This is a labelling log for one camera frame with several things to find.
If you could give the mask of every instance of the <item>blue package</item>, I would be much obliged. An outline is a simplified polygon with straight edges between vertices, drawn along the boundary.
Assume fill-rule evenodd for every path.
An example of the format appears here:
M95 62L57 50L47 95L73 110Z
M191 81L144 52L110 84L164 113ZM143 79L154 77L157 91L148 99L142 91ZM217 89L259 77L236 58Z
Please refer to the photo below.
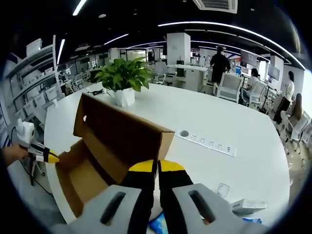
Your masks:
M250 223L262 223L261 218L243 218L243 220Z
M148 223L148 226L157 234L168 234L167 224L163 212L151 220Z

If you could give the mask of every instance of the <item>power strip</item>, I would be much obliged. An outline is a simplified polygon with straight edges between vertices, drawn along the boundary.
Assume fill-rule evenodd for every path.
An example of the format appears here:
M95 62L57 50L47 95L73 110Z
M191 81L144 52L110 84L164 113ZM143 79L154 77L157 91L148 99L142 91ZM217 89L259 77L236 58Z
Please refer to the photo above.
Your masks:
M236 148L233 146L224 144L223 142L217 142L211 138L206 138L204 136L198 136L194 133L189 133L186 130L176 131L175 135L177 137L186 139L190 142L196 143L198 145L204 146L206 148L221 152L223 154L235 157L236 156Z

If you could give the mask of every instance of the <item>hand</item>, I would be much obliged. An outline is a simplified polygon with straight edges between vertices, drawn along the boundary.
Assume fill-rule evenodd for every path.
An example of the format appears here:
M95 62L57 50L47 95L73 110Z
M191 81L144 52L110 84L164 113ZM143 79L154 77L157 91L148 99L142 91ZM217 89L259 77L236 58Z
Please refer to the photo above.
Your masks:
M21 160L28 156L27 149L21 147L19 144L5 147L2 151L6 166L11 165L16 160Z

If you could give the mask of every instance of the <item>black ceiling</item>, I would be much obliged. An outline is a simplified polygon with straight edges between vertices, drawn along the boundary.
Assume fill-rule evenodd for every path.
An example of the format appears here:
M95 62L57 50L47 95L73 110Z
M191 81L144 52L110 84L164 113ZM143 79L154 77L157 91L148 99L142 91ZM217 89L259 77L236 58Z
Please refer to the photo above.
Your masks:
M288 59L293 66L300 65L287 53L273 44L252 34L236 29L206 25L181 24L158 27L158 24L176 21L212 21L239 26L257 32L297 55L300 61L310 68L307 50L303 41L296 38L296 29L290 19L277 8L271 0L238 0L237 14L218 11L201 11L193 0L87 0L78 16L72 16L80 0L45 0L29 1L18 12L15 18L15 47L13 52L24 57L25 46L41 38L43 46L52 43L53 34L57 35L57 49L60 40L66 39L60 62L67 61L70 56L85 55L87 51L75 52L80 44L90 45L90 49L129 34L126 37L102 46L93 53L107 51L111 47L128 47L142 43L162 41L167 33L186 32L191 40L210 41L232 45L253 51L257 54L273 53L267 46ZM254 40L230 36L223 33L206 31L185 31L185 29L214 30L231 33ZM193 43L192 47L209 46L210 44Z

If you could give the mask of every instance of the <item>green leaves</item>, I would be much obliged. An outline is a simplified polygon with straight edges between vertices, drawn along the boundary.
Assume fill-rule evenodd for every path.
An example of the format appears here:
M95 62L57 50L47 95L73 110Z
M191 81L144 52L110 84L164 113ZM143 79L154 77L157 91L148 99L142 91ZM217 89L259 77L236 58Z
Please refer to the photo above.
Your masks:
M100 68L91 82L101 81L104 88L115 92L127 88L133 88L140 92L142 86L148 89L148 79L151 77L151 72L144 67L147 63L141 61L144 58L136 58L133 61L117 58L114 63Z

